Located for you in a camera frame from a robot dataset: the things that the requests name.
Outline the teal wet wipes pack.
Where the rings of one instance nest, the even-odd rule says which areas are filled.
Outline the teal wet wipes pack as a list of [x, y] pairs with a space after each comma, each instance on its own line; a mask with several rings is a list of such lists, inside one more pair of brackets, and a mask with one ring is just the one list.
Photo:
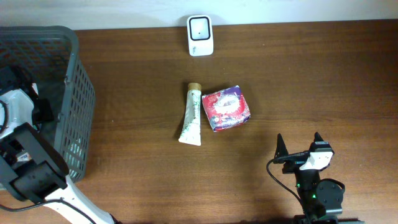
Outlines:
[[64, 152], [65, 162], [70, 169], [79, 169], [81, 161], [81, 147], [78, 142], [71, 143], [67, 150]]

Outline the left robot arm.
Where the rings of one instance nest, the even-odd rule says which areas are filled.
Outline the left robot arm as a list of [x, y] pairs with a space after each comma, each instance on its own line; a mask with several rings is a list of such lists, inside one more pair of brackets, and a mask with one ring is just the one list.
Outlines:
[[73, 183], [63, 157], [41, 135], [53, 121], [34, 79], [20, 67], [1, 69], [1, 185], [29, 209], [48, 207], [70, 223], [117, 223]]

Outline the red purple pad package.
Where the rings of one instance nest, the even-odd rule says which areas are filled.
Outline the red purple pad package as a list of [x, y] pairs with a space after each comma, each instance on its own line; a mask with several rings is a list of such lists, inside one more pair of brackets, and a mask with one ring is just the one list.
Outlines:
[[201, 101], [214, 132], [242, 125], [251, 117], [239, 85], [203, 95]]

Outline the white tube with cork cap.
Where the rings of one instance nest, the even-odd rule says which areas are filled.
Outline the white tube with cork cap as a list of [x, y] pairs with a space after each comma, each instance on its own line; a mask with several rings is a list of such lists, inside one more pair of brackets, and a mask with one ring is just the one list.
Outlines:
[[178, 139], [179, 142], [195, 146], [201, 145], [200, 106], [201, 85], [199, 83], [189, 83], [185, 107], [185, 117], [182, 132]]

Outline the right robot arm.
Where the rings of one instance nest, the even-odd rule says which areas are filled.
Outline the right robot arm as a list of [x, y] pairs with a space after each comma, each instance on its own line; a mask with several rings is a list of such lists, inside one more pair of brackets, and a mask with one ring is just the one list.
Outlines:
[[334, 150], [319, 133], [308, 150], [290, 154], [281, 134], [277, 135], [274, 164], [282, 164], [283, 174], [295, 175], [294, 193], [302, 207], [303, 215], [294, 217], [294, 223], [338, 223], [343, 212], [345, 185], [334, 179], [321, 179], [320, 172], [330, 166]]

